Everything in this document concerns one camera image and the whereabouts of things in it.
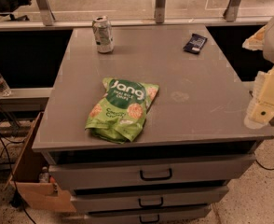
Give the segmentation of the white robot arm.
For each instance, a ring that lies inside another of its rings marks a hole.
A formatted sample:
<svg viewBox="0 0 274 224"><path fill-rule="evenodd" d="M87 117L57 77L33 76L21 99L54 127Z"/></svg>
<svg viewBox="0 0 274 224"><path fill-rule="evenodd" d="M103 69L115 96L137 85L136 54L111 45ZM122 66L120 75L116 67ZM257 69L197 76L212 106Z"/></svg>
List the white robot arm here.
<svg viewBox="0 0 274 224"><path fill-rule="evenodd" d="M274 16L254 35L247 38L242 46L249 50L262 50L263 57L273 63L268 72L257 73L253 83L244 124L250 129L260 129L274 118Z"/></svg>

